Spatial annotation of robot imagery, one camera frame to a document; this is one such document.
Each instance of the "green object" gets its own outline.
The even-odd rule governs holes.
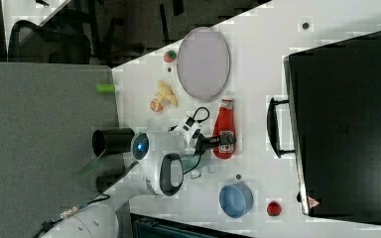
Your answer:
[[[97,84],[97,91],[101,93],[113,93],[116,90],[114,84]]]
[[[172,59],[172,60],[175,60],[175,59],[178,57],[178,55],[176,54],[176,52],[173,51],[173,50],[169,50],[169,51],[167,52],[167,54],[168,54],[169,58]]]

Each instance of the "black cylinder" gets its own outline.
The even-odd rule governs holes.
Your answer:
[[[131,128],[96,130],[92,134],[92,150],[95,156],[106,156],[131,151],[132,138],[135,136]]]

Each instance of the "gray partition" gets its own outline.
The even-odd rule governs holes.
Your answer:
[[[92,127],[117,124],[112,81],[95,65],[0,63],[0,238],[32,237],[44,220],[97,195],[73,175],[91,160]]]

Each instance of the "round plate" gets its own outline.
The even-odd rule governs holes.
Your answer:
[[[182,41],[178,56],[179,81],[185,91],[208,101],[224,87],[230,71],[227,44],[210,28],[197,28]]]

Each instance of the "sticker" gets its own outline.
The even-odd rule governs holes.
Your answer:
[[[317,206],[320,205],[320,202],[314,200],[313,198],[309,197],[308,196],[308,202],[309,202],[309,207],[312,209],[312,208],[315,208]]]
[[[220,135],[230,135],[230,136],[233,136],[233,132],[232,131],[220,131],[219,132]],[[220,153],[232,153],[234,150],[234,146],[231,144],[231,145],[223,145],[223,146],[219,146],[219,152]]]

